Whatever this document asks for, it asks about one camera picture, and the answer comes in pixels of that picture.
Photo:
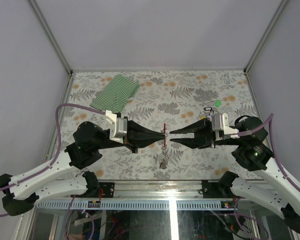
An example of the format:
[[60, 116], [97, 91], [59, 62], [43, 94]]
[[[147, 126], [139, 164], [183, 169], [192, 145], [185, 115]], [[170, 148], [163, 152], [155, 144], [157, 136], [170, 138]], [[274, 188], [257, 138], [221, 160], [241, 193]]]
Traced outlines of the red handled carabiner keyring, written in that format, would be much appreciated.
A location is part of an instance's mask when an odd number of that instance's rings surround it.
[[167, 132], [167, 124], [166, 123], [164, 123], [163, 124], [163, 130], [162, 130], [162, 133], [163, 133], [163, 135], [164, 135], [164, 137], [163, 137], [163, 143], [162, 143], [162, 146], [163, 146], [163, 148], [166, 148], [167, 147], [167, 134], [166, 134], [166, 132]]

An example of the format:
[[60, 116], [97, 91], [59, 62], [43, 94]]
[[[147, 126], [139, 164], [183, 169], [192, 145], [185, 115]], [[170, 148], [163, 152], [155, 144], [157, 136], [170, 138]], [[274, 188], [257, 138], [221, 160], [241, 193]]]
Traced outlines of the silver keys bunch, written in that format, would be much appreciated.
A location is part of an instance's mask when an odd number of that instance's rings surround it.
[[159, 164], [159, 168], [164, 170], [168, 167], [168, 162], [169, 162], [169, 156], [167, 154], [167, 147], [162, 146], [161, 151], [162, 151], [162, 154], [163, 154], [163, 159], [161, 160], [161, 162]]

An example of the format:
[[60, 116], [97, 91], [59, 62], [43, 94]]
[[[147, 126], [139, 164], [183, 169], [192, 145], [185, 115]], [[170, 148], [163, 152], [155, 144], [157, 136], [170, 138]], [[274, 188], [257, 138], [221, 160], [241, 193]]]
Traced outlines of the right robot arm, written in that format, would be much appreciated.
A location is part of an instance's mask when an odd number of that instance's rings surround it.
[[258, 117], [244, 115], [229, 124], [227, 113], [216, 113], [186, 127], [171, 131], [172, 134], [189, 134], [193, 138], [173, 138], [172, 142], [190, 149], [216, 146], [236, 146], [231, 153], [244, 169], [265, 180], [274, 191], [253, 185], [238, 174], [226, 171], [218, 181], [218, 192], [223, 197], [232, 194], [243, 197], [270, 210], [294, 232], [300, 234], [300, 182], [279, 162], [274, 147], [268, 148], [265, 126], [272, 125], [273, 116], [265, 122]]

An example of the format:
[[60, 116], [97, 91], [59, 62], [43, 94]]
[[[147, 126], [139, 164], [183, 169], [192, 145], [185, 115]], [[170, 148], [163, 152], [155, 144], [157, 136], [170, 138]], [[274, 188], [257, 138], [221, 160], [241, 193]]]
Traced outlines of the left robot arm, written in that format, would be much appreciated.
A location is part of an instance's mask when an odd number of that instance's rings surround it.
[[97, 176], [86, 170], [102, 158], [100, 150], [125, 147], [136, 154], [139, 149], [165, 138], [163, 133], [109, 110], [104, 117], [109, 129], [85, 121], [74, 132], [74, 143], [64, 152], [20, 175], [0, 176], [2, 205], [9, 216], [24, 214], [39, 203], [58, 197], [100, 198], [102, 191]]

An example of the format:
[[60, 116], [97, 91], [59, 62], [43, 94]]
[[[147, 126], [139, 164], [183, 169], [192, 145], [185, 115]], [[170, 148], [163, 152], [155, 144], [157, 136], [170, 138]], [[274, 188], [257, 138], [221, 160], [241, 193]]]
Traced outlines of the green key tag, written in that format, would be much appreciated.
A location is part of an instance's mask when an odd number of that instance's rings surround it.
[[221, 101], [220, 101], [220, 100], [217, 100], [217, 101], [215, 102], [215, 107], [218, 108], [220, 105], [221, 105]]

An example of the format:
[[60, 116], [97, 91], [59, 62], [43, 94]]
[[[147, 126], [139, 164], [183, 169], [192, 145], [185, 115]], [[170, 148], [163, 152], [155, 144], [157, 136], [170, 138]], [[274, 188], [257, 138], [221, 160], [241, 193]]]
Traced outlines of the green white striped cloth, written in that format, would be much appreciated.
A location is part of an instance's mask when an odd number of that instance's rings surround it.
[[99, 111], [121, 113], [139, 88], [139, 83], [117, 74], [96, 96], [90, 106]]

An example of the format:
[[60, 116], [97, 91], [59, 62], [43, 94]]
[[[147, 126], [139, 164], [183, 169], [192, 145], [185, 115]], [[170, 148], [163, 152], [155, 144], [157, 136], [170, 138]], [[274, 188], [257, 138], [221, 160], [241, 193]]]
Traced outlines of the aluminium front rail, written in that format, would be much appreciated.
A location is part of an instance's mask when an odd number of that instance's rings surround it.
[[76, 196], [77, 198], [132, 198], [161, 199], [168, 197], [196, 196], [211, 194], [212, 185], [217, 181], [182, 180], [182, 181], [144, 181], [127, 180], [117, 182], [98, 182], [95, 176], [85, 179], [78, 176], [73, 179], [55, 180], [45, 185], [26, 184], [21, 196], [30, 199], [35, 205], [47, 201]]

